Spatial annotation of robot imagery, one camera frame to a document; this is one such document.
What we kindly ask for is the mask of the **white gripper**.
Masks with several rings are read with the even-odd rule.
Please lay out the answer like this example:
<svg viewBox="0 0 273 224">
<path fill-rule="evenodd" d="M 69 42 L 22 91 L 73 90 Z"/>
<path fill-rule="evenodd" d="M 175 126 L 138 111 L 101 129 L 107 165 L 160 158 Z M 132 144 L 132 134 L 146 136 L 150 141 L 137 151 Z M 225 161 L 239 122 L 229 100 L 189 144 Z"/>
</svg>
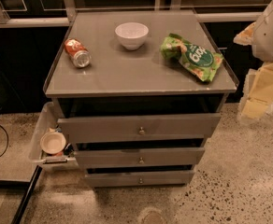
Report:
<svg viewBox="0 0 273 224">
<path fill-rule="evenodd" d="M 234 37 L 233 42 L 242 46 L 251 45 L 255 24 L 248 25 Z M 238 112 L 242 119 L 248 120 L 258 120 L 273 112 L 273 63 L 263 63 L 257 70 L 249 70 Z"/>
</svg>

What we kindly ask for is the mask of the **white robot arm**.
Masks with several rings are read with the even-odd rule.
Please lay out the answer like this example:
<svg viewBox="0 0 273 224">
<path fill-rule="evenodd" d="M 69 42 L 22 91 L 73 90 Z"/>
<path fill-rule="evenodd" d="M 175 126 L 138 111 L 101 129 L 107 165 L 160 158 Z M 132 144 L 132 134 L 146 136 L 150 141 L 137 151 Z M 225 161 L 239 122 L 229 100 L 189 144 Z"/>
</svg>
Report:
<svg viewBox="0 0 273 224">
<path fill-rule="evenodd" d="M 236 44 L 251 46 L 252 55 L 263 62 L 246 75 L 239 112 L 243 119 L 259 119 L 273 112 L 273 0 L 257 21 L 234 38 Z"/>
</svg>

